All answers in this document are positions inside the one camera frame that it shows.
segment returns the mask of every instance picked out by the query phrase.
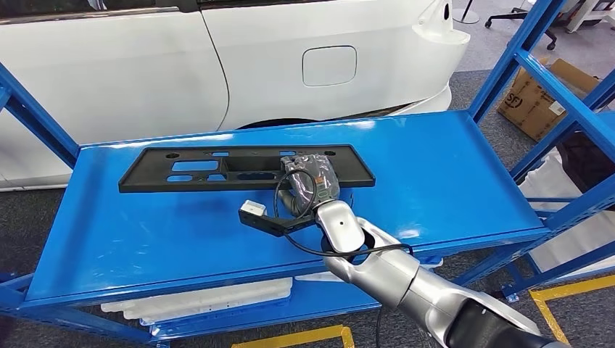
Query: white car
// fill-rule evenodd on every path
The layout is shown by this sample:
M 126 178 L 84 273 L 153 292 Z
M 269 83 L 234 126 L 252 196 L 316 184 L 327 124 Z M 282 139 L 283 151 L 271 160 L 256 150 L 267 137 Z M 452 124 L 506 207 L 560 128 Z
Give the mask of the white car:
M 79 144 L 444 110 L 470 39 L 450 0 L 65 2 L 0 0 L 0 62 Z M 0 190 L 69 177 L 0 115 Z

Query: blue metal shelf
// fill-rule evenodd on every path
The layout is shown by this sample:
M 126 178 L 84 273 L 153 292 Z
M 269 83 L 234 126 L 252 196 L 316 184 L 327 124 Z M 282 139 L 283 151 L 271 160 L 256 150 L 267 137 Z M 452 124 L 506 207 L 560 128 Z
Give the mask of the blue metal shelf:
M 377 306 L 373 299 L 343 283 L 295 282 L 287 306 L 232 318 L 212 320 L 211 315 L 200 315 L 173 320 L 152 326 L 150 333 L 68 307 L 323 270 L 319 259 L 298 252 L 284 240 L 239 225 L 236 210 L 241 203 L 245 199 L 269 203 L 271 192 L 120 195 L 117 182 L 145 146 L 352 144 L 377 178 L 376 187 L 352 190 L 353 209 L 359 216 L 414 245 L 417 254 L 425 257 L 495 247 L 494 254 L 459 277 L 458 283 L 475 281 L 502 268 L 615 202 L 615 175 L 581 197 L 566 199 L 568 204 L 554 212 L 535 212 L 515 184 L 573 131 L 586 132 L 615 159 L 615 114 L 593 113 L 615 96 L 615 71 L 580 101 L 528 53 L 563 3 L 537 1 L 471 106 L 458 112 L 79 146 L 0 65 L 0 108 L 6 107 L 74 168 L 35 274 L 20 278 L 3 275 L 0 312 L 166 347 L 166 342 L 176 337 Z M 568 115 L 507 172 L 476 123 L 519 66 L 526 68 Z M 540 199 L 553 201 L 553 197 L 531 198 L 533 202 Z M 313 229 L 297 234 L 297 239 L 313 247 L 319 238 L 320 233 Z M 529 279 L 517 276 L 505 293 L 544 283 L 559 273 L 610 256 L 615 252 L 613 245 L 548 272 L 536 272 Z
M 237 210 L 246 199 L 271 211 L 272 191 L 120 194 L 117 189 L 118 178 L 145 147 L 256 144 L 352 144 L 377 181 L 373 188 L 351 191 L 353 210 L 419 255 L 534 240 L 545 233 L 465 112 L 94 145 L 81 149 L 22 306 L 92 305 L 324 271 L 320 257 L 239 222 Z M 416 151 L 425 148 L 433 152 Z M 386 204 L 374 204 L 385 197 Z M 454 204 L 458 197 L 465 197 L 464 204 Z M 489 214 L 486 202 L 497 202 Z M 313 227 L 296 238 L 318 248 L 321 233 Z

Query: black cable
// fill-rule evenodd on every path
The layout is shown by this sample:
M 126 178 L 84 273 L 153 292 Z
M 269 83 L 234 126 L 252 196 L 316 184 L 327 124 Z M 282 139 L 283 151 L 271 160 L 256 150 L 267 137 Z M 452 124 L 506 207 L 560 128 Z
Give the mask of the black cable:
M 299 214 L 299 216 L 297 216 L 295 219 L 300 219 L 303 218 L 312 208 L 314 201 L 316 200 L 316 190 L 318 189 L 316 187 L 316 178 L 314 178 L 314 175 L 312 175 L 312 173 L 310 173 L 309 171 L 307 171 L 306 169 L 303 168 L 297 168 L 297 169 L 293 169 L 293 170 L 289 170 L 288 172 L 284 173 L 284 175 L 280 178 L 280 181 L 278 181 L 278 184 L 276 185 L 276 189 L 273 192 L 273 216 L 274 217 L 278 217 L 279 218 L 279 213 L 278 213 L 278 192 L 280 191 L 280 186 L 282 185 L 282 183 L 284 182 L 284 180 L 286 180 L 289 176 L 296 174 L 296 173 L 305 173 L 310 180 L 312 181 L 312 190 L 313 193 L 310 197 L 310 201 L 309 203 L 306 205 L 305 209 L 301 212 L 301 214 Z M 377 248 L 370 248 L 370 249 L 365 249 L 365 250 L 357 250 L 354 252 L 321 252 L 318 250 L 314 250 L 314 249 L 310 249 L 307 248 L 306 246 L 303 246 L 301 244 L 299 244 L 299 242 L 295 241 L 286 231 L 282 232 L 284 234 L 284 236 L 286 237 L 286 239 L 288 239 L 288 241 L 290 242 L 290 244 L 292 244 L 293 246 L 295 246 L 296 248 L 307 252 L 308 254 L 313 254 L 313 255 L 318 255 L 318 256 L 337 256 L 337 257 L 350 257 L 350 256 L 358 256 L 358 255 L 365 255 L 365 254 L 371 254 L 372 252 L 381 252 L 384 250 L 393 250 L 393 249 L 408 249 L 409 253 L 412 254 L 412 247 L 408 244 L 405 243 L 399 243 L 399 244 L 391 244 L 391 245 L 385 245 L 385 246 L 379 246 Z
M 376 348 L 380 348 L 380 322 L 382 320 L 382 313 L 384 312 L 384 306 L 380 307 L 378 311 L 378 319 L 376 319 Z

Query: blue shelf frame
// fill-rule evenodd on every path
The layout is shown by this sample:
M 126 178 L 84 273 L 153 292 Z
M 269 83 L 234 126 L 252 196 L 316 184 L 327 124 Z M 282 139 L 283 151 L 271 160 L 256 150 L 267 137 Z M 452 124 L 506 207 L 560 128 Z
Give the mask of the blue shelf frame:
M 525 68 L 568 111 L 567 116 L 510 171 L 511 177 L 515 180 L 523 178 L 550 149 L 574 131 L 584 131 L 605 154 L 615 160 L 615 130 L 604 121 L 609 117 L 615 117 L 615 112 L 594 113 L 594 110 L 608 104 L 615 97 L 615 70 L 585 99 L 579 100 L 529 53 L 563 4 L 564 0 L 537 1 L 508 43 L 471 106 L 463 111 L 476 123 L 480 122 L 519 67 Z M 2 108 L 7 108 L 69 167 L 75 166 L 80 146 L 9 71 L 0 65 L 0 109 Z M 547 231 L 542 238 L 498 247 L 492 255 L 458 277 L 455 280 L 457 283 L 471 283 L 508 265 L 507 268 L 512 270 L 515 282 L 506 286 L 504 292 L 512 296 L 517 291 L 548 282 L 615 254 L 615 242 L 612 242 L 547 272 L 541 273 L 534 266 L 535 275 L 531 278 L 522 278 L 510 266 L 515 259 L 523 257 L 545 241 L 615 203 L 615 175 L 611 175 L 580 197 L 532 197 L 528 202 L 565 202 L 567 205 L 557 211 L 537 211 L 537 216 L 543 218 Z M 158 341 L 147 331 L 131 328 L 75 308 L 21 308 L 32 277 L 32 274 L 15 277 L 13 274 L 0 273 L 1 314 L 155 347 L 169 347 L 167 341 Z

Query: shelf surface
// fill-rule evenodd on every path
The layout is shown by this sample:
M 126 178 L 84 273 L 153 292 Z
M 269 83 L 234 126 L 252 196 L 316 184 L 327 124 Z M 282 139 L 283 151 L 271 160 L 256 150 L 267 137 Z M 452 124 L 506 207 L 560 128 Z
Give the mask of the shelf surface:
M 272 191 L 120 194 L 148 146 L 352 144 L 376 177 L 350 188 L 357 216 L 422 255 L 536 239 L 542 223 L 465 112 L 313 123 L 82 148 L 23 307 L 96 304 L 324 270 L 319 257 L 248 228 Z M 321 232 L 294 234 L 312 248 Z

